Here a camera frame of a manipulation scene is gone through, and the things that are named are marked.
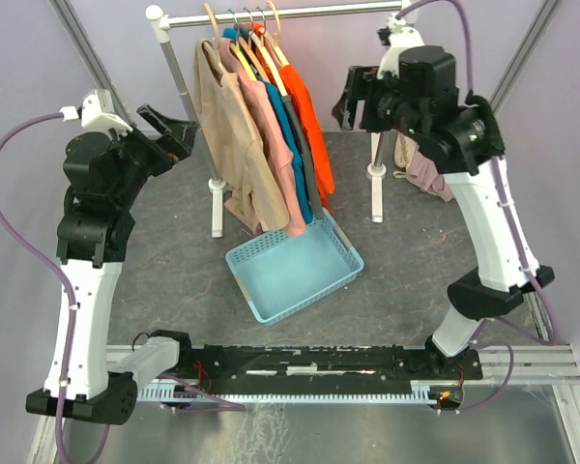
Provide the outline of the orange t shirt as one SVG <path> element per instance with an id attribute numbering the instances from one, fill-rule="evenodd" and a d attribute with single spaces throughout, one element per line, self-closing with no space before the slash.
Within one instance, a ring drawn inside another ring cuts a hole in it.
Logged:
<path id="1" fill-rule="evenodd" d="M 253 22 L 251 27 L 255 34 L 263 40 L 265 47 L 267 47 L 269 52 L 272 54 L 281 80 L 292 98 L 306 140 L 311 149 L 315 181 L 321 203 L 329 213 L 332 213 L 333 211 L 330 208 L 328 196 L 334 193 L 334 175 L 324 136 L 316 118 L 309 91 L 304 81 L 299 76 L 296 69 L 288 62 L 279 46 L 274 44 L 273 37 L 269 32 L 265 31 L 264 25 L 260 22 Z"/>

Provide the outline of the dark grey t shirt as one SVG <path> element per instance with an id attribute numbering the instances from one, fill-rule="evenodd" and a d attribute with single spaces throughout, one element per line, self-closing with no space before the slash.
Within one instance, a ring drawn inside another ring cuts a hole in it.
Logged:
<path id="1" fill-rule="evenodd" d="M 253 41 L 251 33 L 252 30 L 247 25 L 239 23 L 240 32 L 243 37 Z M 310 205 L 313 214 L 316 219 L 322 219 L 324 217 L 322 204 L 318 196 L 318 190 L 316 185 L 316 180 L 314 177 L 313 163 L 311 158 L 310 149 L 305 138 L 305 134 L 300 122 L 300 118 L 297 115 L 294 104 L 292 102 L 292 97 L 288 94 L 286 97 L 280 95 L 281 102 L 284 107 L 284 111 L 289 119 L 290 127 L 292 128 L 293 137 L 295 144 L 299 149 L 301 159 L 303 161 L 303 172 L 304 172 L 304 182 L 308 192 L 308 198 L 310 200 Z"/>

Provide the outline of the white hanger of grey shirt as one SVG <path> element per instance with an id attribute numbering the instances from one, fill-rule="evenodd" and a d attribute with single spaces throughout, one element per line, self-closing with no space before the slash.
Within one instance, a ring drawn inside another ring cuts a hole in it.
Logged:
<path id="1" fill-rule="evenodd" d="M 255 41 L 256 49 L 261 55 L 261 61 L 265 65 L 267 77 L 277 88 L 278 92 L 286 97 L 288 95 L 286 86 L 279 72 L 279 69 L 287 64 L 282 53 L 278 50 L 273 36 L 266 29 L 266 17 L 261 9 L 257 9 L 261 18 L 259 20 L 251 19 L 250 28 L 251 36 Z"/>

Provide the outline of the beige plastic hanger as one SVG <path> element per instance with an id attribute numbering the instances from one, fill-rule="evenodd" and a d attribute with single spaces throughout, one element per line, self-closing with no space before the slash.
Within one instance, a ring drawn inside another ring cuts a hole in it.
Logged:
<path id="1" fill-rule="evenodd" d="M 281 38 L 281 22 L 280 22 L 279 14 L 277 12 L 276 5 L 274 4 L 273 1 L 268 1 L 267 6 L 273 12 L 273 16 L 274 16 L 274 20 L 275 20 L 275 24 L 276 24 L 276 31 L 274 32 L 273 37 L 271 39 L 273 52 L 274 52 L 274 55 L 278 61 L 279 66 L 281 68 L 284 68 L 284 67 L 289 65 L 289 62 L 288 62 L 288 59 L 285 56 L 284 52 L 282 51 L 282 49 L 279 46 L 279 40 Z"/>

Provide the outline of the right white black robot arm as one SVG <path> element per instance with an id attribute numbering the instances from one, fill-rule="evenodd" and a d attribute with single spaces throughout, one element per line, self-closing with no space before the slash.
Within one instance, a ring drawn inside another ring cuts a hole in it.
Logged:
<path id="1" fill-rule="evenodd" d="M 401 51 L 393 71 L 352 66 L 332 115 L 350 131 L 397 131 L 443 176 L 465 220 L 478 265 L 452 283 L 450 308 L 425 347 L 425 369 L 446 378 L 486 319 L 505 316 L 555 278 L 521 230 L 507 183 L 505 145 L 489 102 L 459 97 L 456 61 L 437 45 Z"/>

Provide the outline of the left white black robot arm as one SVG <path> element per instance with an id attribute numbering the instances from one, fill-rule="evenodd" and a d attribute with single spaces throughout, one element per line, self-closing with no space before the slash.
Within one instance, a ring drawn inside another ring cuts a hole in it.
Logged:
<path id="1" fill-rule="evenodd" d="M 158 133 L 104 126 L 73 138 L 63 171 L 69 180 L 57 227 L 60 271 L 71 288 L 60 309 L 53 361 L 27 412 L 122 425 L 136 398 L 164 371 L 183 377 L 194 366 L 189 336 L 155 331 L 120 362 L 106 363 L 114 292 L 134 228 L 131 207 L 147 181 L 191 155 L 199 125 L 168 118 L 148 104 L 137 113 Z"/>

